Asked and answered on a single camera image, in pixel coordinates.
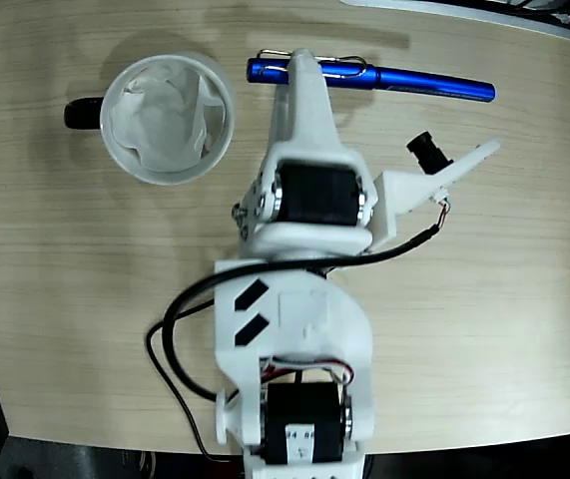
cable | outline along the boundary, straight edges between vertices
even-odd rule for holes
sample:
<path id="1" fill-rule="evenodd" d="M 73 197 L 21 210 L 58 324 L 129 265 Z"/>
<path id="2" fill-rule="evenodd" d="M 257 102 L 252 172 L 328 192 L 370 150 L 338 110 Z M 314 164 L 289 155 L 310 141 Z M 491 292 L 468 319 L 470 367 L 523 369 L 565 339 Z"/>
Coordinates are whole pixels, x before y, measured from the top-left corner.
<path id="1" fill-rule="evenodd" d="M 533 0 L 524 0 L 523 2 L 520 2 L 517 5 L 513 5 L 513 8 L 515 10 L 520 10 L 520 9 L 526 7 L 527 5 L 531 4 L 532 2 L 533 2 Z"/>
<path id="2" fill-rule="evenodd" d="M 373 471 L 373 454 L 367 454 L 364 458 L 364 467 L 362 468 L 362 479 L 370 479 L 371 472 Z"/>
<path id="3" fill-rule="evenodd" d="M 427 0 L 433 3 L 442 3 L 441 0 Z M 444 3 L 449 5 L 455 5 L 458 7 L 475 8 L 481 9 L 488 12 L 494 13 L 505 13 L 515 16 L 522 17 L 534 17 L 534 16 L 548 16 L 554 14 L 567 14 L 570 15 L 570 0 L 566 0 L 564 3 L 553 8 L 524 8 L 530 2 L 524 0 L 518 5 L 509 5 L 504 3 L 490 2 L 487 0 L 446 0 Z"/>
<path id="4" fill-rule="evenodd" d="M 199 311 L 202 311 L 203 309 L 207 309 L 208 307 L 212 306 L 213 304 L 214 304 L 213 299 L 210 299 L 210 300 L 205 301 L 201 304 L 198 304 L 198 305 L 180 313 L 176 317 L 176 320 L 182 319 L 183 317 L 191 316 L 192 314 L 195 314 Z M 147 335 L 145 337 L 145 347 L 147 348 L 147 354 L 149 354 L 149 357 L 152 360 L 154 367 L 156 367 L 156 370 L 158 371 L 158 373 L 161 375 L 161 377 L 165 381 L 165 384 L 167 384 L 167 387 L 170 388 L 170 390 L 174 394 L 174 397 L 176 398 L 178 403 L 183 408 L 183 411 L 185 412 L 185 416 L 187 416 L 187 420 L 189 421 L 189 425 L 192 428 L 192 432 L 194 433 L 194 439 L 196 440 L 196 444 L 198 445 L 198 448 L 200 449 L 201 453 L 207 459 L 209 459 L 210 461 L 213 461 L 213 462 L 230 462 L 228 460 L 216 459 L 205 448 L 205 443 L 203 442 L 203 437 L 201 436 L 200 430 L 198 429 L 198 424 L 196 424 L 196 419 L 194 419 L 194 414 L 192 414 L 192 411 L 189 408 L 187 401 L 185 401 L 185 398 L 180 393 L 180 391 L 176 388 L 176 386 L 172 382 L 172 379 L 169 377 L 169 374 L 167 374 L 165 369 L 163 369 L 163 366 L 161 365 L 160 361 L 158 360 L 158 357 L 156 356 L 156 353 L 154 352 L 154 345 L 152 343 L 152 338 L 154 337 L 154 334 L 156 334 L 156 332 L 159 329 L 162 329 L 162 327 L 163 327 L 163 322 L 160 321 L 160 322 L 157 322 L 156 324 L 154 324 L 152 326 L 152 328 L 147 332 Z"/>
<path id="5" fill-rule="evenodd" d="M 448 213 L 446 206 L 443 206 L 443 213 L 440 214 L 440 224 L 443 224 L 442 215 L 445 216 Z M 229 281 L 232 279 L 236 279 L 239 277 L 243 277 L 246 275 L 253 275 L 253 274 L 261 274 L 264 272 L 274 272 L 274 271 L 282 271 L 282 270 L 292 270 L 292 269 L 317 269 L 322 270 L 323 268 L 335 268 L 335 267 L 349 267 L 349 266 L 356 266 L 356 265 L 365 265 L 365 264 L 373 264 L 380 261 L 385 261 L 387 259 L 391 259 L 393 257 L 398 257 L 401 254 L 411 251 L 412 249 L 424 244 L 431 238 L 433 238 L 437 233 L 440 231 L 439 225 L 433 225 L 430 228 L 424 230 L 422 233 L 416 235 L 409 241 L 388 249 L 387 251 L 374 253 L 374 254 L 367 254 L 361 256 L 348 256 L 348 257 L 334 257 L 334 258 L 323 258 L 323 259 L 304 259 L 304 260 L 290 260 L 290 261 L 281 261 L 281 262 L 271 262 L 271 263 L 259 263 L 259 264 L 250 264 L 246 266 L 240 266 L 233 269 L 228 269 L 210 276 L 207 276 L 200 281 L 189 286 L 185 289 L 181 294 L 179 294 L 172 304 L 170 304 L 167 312 L 165 313 L 165 317 L 162 321 L 154 324 L 152 328 L 148 331 L 146 335 L 146 348 L 147 353 L 154 364 L 154 367 L 161 375 L 167 386 L 170 388 L 174 397 L 181 405 L 187 420 L 190 424 L 192 432 L 194 434 L 194 439 L 196 440 L 196 444 L 198 445 L 199 450 L 207 459 L 213 462 L 229 462 L 227 460 L 220 460 L 216 459 L 212 456 L 209 451 L 206 449 L 205 444 L 203 442 L 203 438 L 200 434 L 200 430 L 198 429 L 198 424 L 194 418 L 192 411 L 189 408 L 189 405 L 185 401 L 185 398 L 181 394 L 181 392 L 177 389 L 176 385 L 173 383 L 169 374 L 165 371 L 163 366 L 161 365 L 156 353 L 154 351 L 152 339 L 154 334 L 159 330 L 162 330 L 163 335 L 163 349 L 167 356 L 167 360 L 170 364 L 170 367 L 177 375 L 177 377 L 183 382 L 183 384 L 188 387 L 192 392 L 196 393 L 197 395 L 211 401 L 216 401 L 216 394 L 207 388 L 198 384 L 194 379 L 187 374 L 185 369 L 183 369 L 178 357 L 176 355 L 176 350 L 174 348 L 174 327 L 176 322 L 184 317 L 190 316 L 195 314 L 199 311 L 202 311 L 214 304 L 214 300 L 210 299 L 201 304 L 198 304 L 190 309 L 182 311 L 183 307 L 194 299 L 196 296 L 200 295 L 201 293 L 205 292 L 208 289 L 215 287 L 218 284 L 221 284 L 225 281 Z M 262 378 L 261 382 L 268 382 L 272 379 L 276 379 L 277 377 L 282 377 L 287 374 L 291 374 L 293 371 L 290 369 L 276 369 L 272 370 L 269 373 L 266 373 Z M 296 376 L 301 381 L 301 371 L 299 371 L 300 376 Z M 232 400 L 238 391 L 234 391 L 228 401 Z"/>
<path id="6" fill-rule="evenodd" d="M 431 238 L 437 235 L 439 231 L 440 227 L 438 225 L 433 225 L 399 246 L 373 254 L 248 264 L 245 266 L 227 269 L 204 277 L 203 279 L 200 279 L 199 281 L 193 283 L 191 286 L 181 292 L 167 308 L 167 312 L 163 318 L 162 325 L 163 349 L 165 351 L 165 355 L 167 356 L 167 362 L 169 363 L 176 376 L 181 380 L 181 382 L 183 382 L 183 384 L 185 384 L 188 389 L 201 396 L 203 399 L 215 402 L 216 394 L 201 386 L 190 377 L 187 371 L 183 369 L 183 366 L 181 366 L 181 363 L 176 355 L 176 350 L 174 348 L 174 327 L 176 325 L 176 321 L 178 321 L 181 317 L 184 317 L 182 310 L 191 300 L 203 292 L 212 289 L 218 284 L 243 276 L 292 269 L 323 269 L 329 267 L 360 266 L 385 261 L 394 257 L 398 257 L 411 251 L 412 249 L 415 249 L 421 244 L 429 241 Z"/>

white wire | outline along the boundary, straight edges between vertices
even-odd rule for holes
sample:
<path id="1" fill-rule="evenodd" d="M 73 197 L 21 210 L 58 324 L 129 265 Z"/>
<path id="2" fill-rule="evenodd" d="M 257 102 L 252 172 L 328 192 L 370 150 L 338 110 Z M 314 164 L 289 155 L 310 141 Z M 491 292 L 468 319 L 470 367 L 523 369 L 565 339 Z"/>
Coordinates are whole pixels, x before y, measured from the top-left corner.
<path id="1" fill-rule="evenodd" d="M 350 371 L 347 367 L 342 366 L 330 361 L 317 361 L 317 362 L 294 362 L 294 361 L 281 361 L 279 359 L 269 358 L 266 360 L 268 365 L 276 369 L 292 369 L 294 371 L 306 371 L 310 369 L 323 369 L 331 375 L 331 379 L 340 385 L 346 385 L 353 381 Z M 335 373 L 339 369 L 342 373 L 340 377 Z"/>

wooden table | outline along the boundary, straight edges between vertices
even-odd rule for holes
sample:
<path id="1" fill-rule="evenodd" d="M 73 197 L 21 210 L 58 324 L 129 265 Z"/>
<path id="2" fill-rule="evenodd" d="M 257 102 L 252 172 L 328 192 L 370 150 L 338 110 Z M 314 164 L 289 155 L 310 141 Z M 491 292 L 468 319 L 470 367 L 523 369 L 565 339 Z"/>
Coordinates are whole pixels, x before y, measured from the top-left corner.
<path id="1" fill-rule="evenodd" d="M 455 158 L 502 150 L 452 194 L 444 232 L 410 255 L 337 272 L 374 328 L 371 452 L 570 433 L 570 42 L 335 0 L 0 0 L 0 397 L 11 433 L 195 451 L 143 347 L 185 286 L 235 251 L 230 208 L 254 178 L 273 87 L 249 85 L 260 48 L 306 46 L 379 65 L 493 82 L 485 105 L 332 91 L 342 140 L 372 172 L 417 171 L 429 130 Z M 133 61 L 197 50 L 238 90 L 238 126 L 209 174 L 176 187 L 122 172 L 100 135 L 64 128 L 72 99 Z M 436 218 L 400 222 L 408 238 Z M 222 384 L 208 314 L 184 321 L 191 373 Z M 213 408 L 188 394 L 207 443 Z"/>

mug handle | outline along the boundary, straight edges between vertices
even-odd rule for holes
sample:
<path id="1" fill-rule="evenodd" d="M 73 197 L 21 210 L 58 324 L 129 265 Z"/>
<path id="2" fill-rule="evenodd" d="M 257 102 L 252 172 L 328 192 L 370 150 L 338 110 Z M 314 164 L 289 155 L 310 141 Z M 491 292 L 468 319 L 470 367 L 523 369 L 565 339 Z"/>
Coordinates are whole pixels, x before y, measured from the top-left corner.
<path id="1" fill-rule="evenodd" d="M 79 98 L 65 106 L 65 126 L 72 130 L 99 130 L 103 97 Z"/>

